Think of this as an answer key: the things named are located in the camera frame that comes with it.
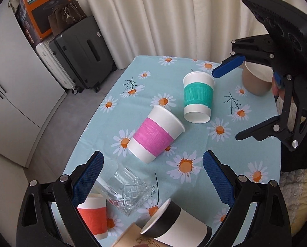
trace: floor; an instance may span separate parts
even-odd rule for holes
[[[123,72],[111,72],[98,93],[89,89],[76,95],[67,93],[47,125],[29,168],[24,168],[28,181],[52,182],[63,173],[88,122]]]

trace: brown handbag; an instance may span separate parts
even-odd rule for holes
[[[49,25],[53,35],[57,36],[86,17],[78,1],[70,0],[66,5],[54,7],[53,14],[49,16]]]

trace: crystal glass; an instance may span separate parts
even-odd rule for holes
[[[152,190],[121,164],[118,164],[118,169],[109,179],[99,176],[93,189],[126,215],[139,208],[150,197]]]

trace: suitcase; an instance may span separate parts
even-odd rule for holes
[[[49,48],[49,42],[51,42],[53,39],[54,36],[51,35],[47,37],[43,42],[39,43],[36,46],[36,53],[62,87],[64,87],[65,89],[72,89],[73,94],[77,94],[78,92],[81,93],[83,91],[83,88],[76,86],[75,82],[65,71],[63,66],[60,64],[60,62],[57,60],[57,58],[54,56],[53,52]]]
[[[117,69],[93,16],[56,36],[49,47],[65,69],[69,65],[78,78],[76,85],[93,88],[95,92],[108,74]]]

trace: orange box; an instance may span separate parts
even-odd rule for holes
[[[21,0],[16,17],[31,44],[38,44],[52,33],[48,16],[56,5],[70,0]]]

